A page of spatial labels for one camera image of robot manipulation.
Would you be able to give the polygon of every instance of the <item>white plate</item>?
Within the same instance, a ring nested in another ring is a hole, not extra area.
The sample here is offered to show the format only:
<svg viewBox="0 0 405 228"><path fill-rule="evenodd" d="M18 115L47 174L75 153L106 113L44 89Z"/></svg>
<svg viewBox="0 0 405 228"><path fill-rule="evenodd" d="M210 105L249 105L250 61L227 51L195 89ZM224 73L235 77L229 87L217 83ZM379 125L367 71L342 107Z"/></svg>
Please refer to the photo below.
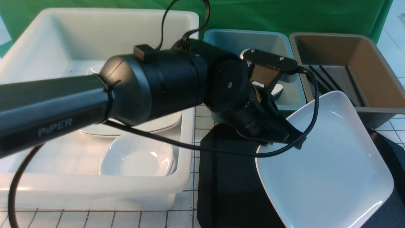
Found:
<svg viewBox="0 0 405 228"><path fill-rule="evenodd" d="M172 175L172 174L175 172L175 170L176 170L176 163L177 163L176 157L173 157L172 167L170 168L169 174L167 174L168 176L169 176L169 175Z"/></svg>
<svg viewBox="0 0 405 228"><path fill-rule="evenodd" d="M133 128L142 131L156 133L175 127L180 122L180 120L181 120L181 112L176 112L152 121L148 121ZM97 137L117 137L126 133L125 131L116 129L114 127L106 126L104 124L90 125L88 127L80 129L80 132Z"/></svg>
<svg viewBox="0 0 405 228"><path fill-rule="evenodd" d="M172 168L173 146L126 133L104 154L100 175L167 176Z"/></svg>
<svg viewBox="0 0 405 228"><path fill-rule="evenodd" d="M287 119L304 131L314 101ZM281 144L259 147L274 151ZM256 159L271 203L286 227L358 228L394 188L390 171L342 92L321 96L318 120L301 150Z"/></svg>

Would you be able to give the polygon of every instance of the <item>black tray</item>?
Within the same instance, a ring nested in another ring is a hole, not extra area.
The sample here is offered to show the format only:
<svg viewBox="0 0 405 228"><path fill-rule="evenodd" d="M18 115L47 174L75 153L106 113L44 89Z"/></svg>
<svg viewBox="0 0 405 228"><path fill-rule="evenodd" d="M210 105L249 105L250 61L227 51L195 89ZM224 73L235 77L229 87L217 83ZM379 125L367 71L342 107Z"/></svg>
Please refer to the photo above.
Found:
<svg viewBox="0 0 405 228"><path fill-rule="evenodd" d="M405 151L375 131L369 134L392 173L395 188L363 227L405 227ZM258 144L219 124L201 146L256 153ZM201 228L285 228L263 189L254 158L205 151L200 153L197 219Z"/></svg>

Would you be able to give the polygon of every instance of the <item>brown plastic bin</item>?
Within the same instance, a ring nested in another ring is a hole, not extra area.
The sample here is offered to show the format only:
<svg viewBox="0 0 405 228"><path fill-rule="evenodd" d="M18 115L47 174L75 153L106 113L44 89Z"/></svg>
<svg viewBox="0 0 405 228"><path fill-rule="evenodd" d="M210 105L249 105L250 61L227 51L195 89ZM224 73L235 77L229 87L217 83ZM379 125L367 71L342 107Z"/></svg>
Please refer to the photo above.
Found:
<svg viewBox="0 0 405 228"><path fill-rule="evenodd" d="M355 109L365 127L377 128L396 114L405 114L405 90L369 38L298 32L290 35L290 43L299 64L316 70L322 65L356 106L363 98L365 107ZM359 93L355 92L345 66L349 67ZM307 100L313 100L305 75L301 75L301 81Z"/></svg>

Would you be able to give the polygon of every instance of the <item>gray bin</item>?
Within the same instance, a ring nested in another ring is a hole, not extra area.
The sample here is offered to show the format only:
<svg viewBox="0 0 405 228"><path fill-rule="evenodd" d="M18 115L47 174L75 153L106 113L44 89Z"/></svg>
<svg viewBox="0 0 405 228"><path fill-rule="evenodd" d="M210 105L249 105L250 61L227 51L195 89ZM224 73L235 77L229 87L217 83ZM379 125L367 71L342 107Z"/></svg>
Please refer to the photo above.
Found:
<svg viewBox="0 0 405 228"><path fill-rule="evenodd" d="M358 104L359 98L364 100L365 106L355 109L366 127L377 128L394 115L405 114L405 90L369 38L349 34L293 33L290 43L299 64L314 68L322 65L353 103ZM349 67L359 93L355 92L345 66ZM304 75L301 75L301 81L308 101L313 100Z"/></svg>
<svg viewBox="0 0 405 228"><path fill-rule="evenodd" d="M278 32L210 29L205 32L204 41L238 56L243 50L254 48L294 58L288 37ZM283 91L275 103L283 115L289 115L304 106L307 100L298 75L283 80L279 81Z"/></svg>

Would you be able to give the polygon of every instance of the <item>green cloth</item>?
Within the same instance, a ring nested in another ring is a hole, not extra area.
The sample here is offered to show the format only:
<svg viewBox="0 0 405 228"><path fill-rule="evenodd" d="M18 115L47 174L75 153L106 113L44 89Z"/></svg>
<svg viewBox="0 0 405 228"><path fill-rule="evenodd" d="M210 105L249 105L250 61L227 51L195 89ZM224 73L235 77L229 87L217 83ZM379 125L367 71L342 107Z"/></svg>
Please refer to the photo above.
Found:
<svg viewBox="0 0 405 228"><path fill-rule="evenodd" d="M0 15L16 40L30 22L51 7L164 9L172 0L3 0ZM361 34L378 41L393 0L211 0L207 29ZM174 10L194 11L202 23L201 0L182 0Z"/></svg>
<svg viewBox="0 0 405 228"><path fill-rule="evenodd" d="M0 58L3 58L3 56L9 51L9 49L13 44L14 44L13 41L9 41L7 43L0 45Z"/></svg>

